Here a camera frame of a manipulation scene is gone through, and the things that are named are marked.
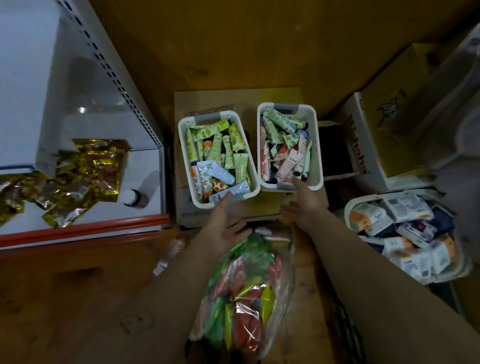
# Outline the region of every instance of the plastic bag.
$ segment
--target plastic bag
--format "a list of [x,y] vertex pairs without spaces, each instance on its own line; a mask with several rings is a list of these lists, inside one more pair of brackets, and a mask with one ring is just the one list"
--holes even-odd
[[290,257],[256,233],[236,245],[208,282],[190,340],[263,358],[295,286]]

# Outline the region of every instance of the white cardboard box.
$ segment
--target white cardboard box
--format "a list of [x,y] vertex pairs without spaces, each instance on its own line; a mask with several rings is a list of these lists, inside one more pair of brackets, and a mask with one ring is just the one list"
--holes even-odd
[[347,138],[347,146],[354,159],[354,170],[358,171],[353,178],[362,189],[378,193],[424,188],[432,185],[432,179],[428,176],[387,177],[385,175],[366,121],[361,92],[354,93],[334,119],[342,121],[351,135],[350,138]]

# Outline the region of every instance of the white basket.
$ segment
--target white basket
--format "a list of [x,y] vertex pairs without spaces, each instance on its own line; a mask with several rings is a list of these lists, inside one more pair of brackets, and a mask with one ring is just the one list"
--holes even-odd
[[259,183],[260,181],[259,181],[257,172],[255,170],[255,164],[253,163],[252,153],[250,152],[250,147],[248,146],[247,138],[245,137],[245,132],[243,131],[243,127],[240,122],[240,117],[238,116],[238,114],[234,111],[222,111],[222,112],[216,112],[213,114],[190,116],[188,118],[183,118],[182,120],[180,120],[179,136],[180,136],[181,151],[183,154],[183,162],[185,164],[185,172],[187,173],[188,187],[190,188],[192,201],[195,204],[195,206],[197,206],[198,208],[213,208],[215,207],[215,204],[213,202],[202,203],[197,198],[197,192],[193,184],[192,174],[190,172],[190,163],[188,161],[188,154],[187,154],[187,140],[186,140],[187,127],[195,126],[195,125],[213,124],[214,122],[219,121],[221,119],[230,119],[230,121],[237,126],[247,146],[247,153],[248,153],[247,171],[250,175],[250,179],[252,181],[252,185],[254,188],[254,190],[248,194],[233,196],[232,203],[237,201],[243,201],[248,198],[254,197],[258,195],[258,193],[260,192],[260,183]]
[[[345,213],[344,213],[345,223],[348,226],[348,228],[351,229],[350,219],[349,219],[350,211],[353,209],[353,207],[355,207],[358,204],[361,204],[364,202],[382,200],[384,198],[389,198],[389,197],[403,197],[408,194],[416,194],[425,200],[433,200],[439,203],[440,203],[440,198],[442,197],[442,195],[436,190],[418,189],[418,190],[404,190],[400,192],[392,192],[389,194],[371,194],[368,196],[354,198],[353,200],[350,200],[345,206]],[[449,266],[446,270],[444,270],[442,273],[438,275],[432,274],[432,276],[429,279],[419,280],[421,284],[426,285],[429,283],[447,282],[449,280],[464,277],[472,272],[472,269],[473,269],[472,260],[463,249],[462,244],[460,242],[460,238],[457,236],[455,231],[453,232],[453,235],[454,235],[455,247],[456,247],[455,262],[451,266]]]
[[[312,158],[310,160],[310,175],[308,177],[307,183],[311,190],[316,191],[321,189],[324,185],[324,175],[322,171],[322,158],[320,156],[320,137],[318,136],[318,125],[317,125],[317,113],[315,109],[310,105],[291,105],[291,104],[274,104],[273,102],[264,102],[260,104],[257,109],[257,173],[261,176],[260,173],[260,155],[262,151],[260,150],[260,118],[264,111],[268,108],[274,108],[275,110],[280,111],[283,114],[291,116],[297,120],[305,121],[308,123],[308,136],[312,140]],[[269,192],[294,192],[295,187],[292,186],[290,189],[278,188],[276,184],[267,183],[259,177],[260,186],[262,191]]]

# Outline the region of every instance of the bottle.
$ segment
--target bottle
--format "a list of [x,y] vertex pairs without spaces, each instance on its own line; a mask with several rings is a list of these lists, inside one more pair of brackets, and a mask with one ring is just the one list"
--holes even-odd
[[128,207],[144,208],[148,205],[148,197],[134,189],[120,193],[120,202]]

